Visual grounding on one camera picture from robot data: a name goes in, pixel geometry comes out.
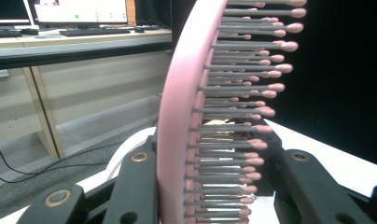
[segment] black backdrop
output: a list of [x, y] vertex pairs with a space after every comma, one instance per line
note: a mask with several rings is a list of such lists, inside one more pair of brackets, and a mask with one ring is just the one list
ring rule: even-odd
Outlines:
[[138, 25], [171, 27], [171, 0], [134, 0]]
[[[168, 22], [169, 0], [136, 1], [163, 7], [160, 20]], [[172, 0], [174, 42], [194, 2]], [[294, 71], [279, 79], [286, 90], [271, 102], [272, 120], [377, 163], [377, 1], [308, 0], [305, 7], [304, 31], [286, 37], [300, 47], [286, 55]]]

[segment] hairbrush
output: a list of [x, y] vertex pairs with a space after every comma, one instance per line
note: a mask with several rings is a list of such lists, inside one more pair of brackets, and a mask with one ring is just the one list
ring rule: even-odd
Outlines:
[[249, 222], [247, 205], [255, 201], [257, 167], [264, 163], [258, 151], [267, 143], [245, 133], [272, 132], [256, 121], [274, 115], [265, 101], [285, 86], [260, 82], [292, 71], [281, 53], [298, 44], [278, 38], [303, 26], [280, 19], [303, 17], [305, 3], [196, 2], [161, 100], [157, 177], [163, 224]]

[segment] table surface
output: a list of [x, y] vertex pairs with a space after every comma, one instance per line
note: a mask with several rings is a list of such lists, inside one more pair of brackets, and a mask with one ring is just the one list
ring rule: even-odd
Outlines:
[[105, 49], [171, 41], [171, 31], [159, 29], [123, 35], [87, 35], [67, 37], [59, 30], [41, 32], [37, 36], [0, 38], [0, 57], [45, 54], [65, 51]]

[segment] computer monitor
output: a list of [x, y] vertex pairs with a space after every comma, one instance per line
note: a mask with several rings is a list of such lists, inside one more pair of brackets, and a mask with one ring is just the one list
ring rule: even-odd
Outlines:
[[126, 0], [28, 0], [38, 25], [127, 24]]
[[31, 25], [24, 0], [0, 0], [0, 26]]

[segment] metal screw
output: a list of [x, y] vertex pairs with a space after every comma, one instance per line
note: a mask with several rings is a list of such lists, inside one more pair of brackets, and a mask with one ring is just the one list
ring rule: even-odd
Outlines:
[[72, 191], [69, 189], [59, 189], [51, 193], [44, 201], [44, 204], [48, 207], [59, 206], [69, 201], [72, 197]]
[[305, 156], [304, 154], [301, 154], [301, 153], [294, 153], [291, 155], [291, 158], [293, 158], [294, 160], [296, 161], [308, 161], [310, 158]]
[[148, 155], [145, 152], [138, 152], [131, 156], [131, 160], [133, 161], [145, 161], [148, 159]]

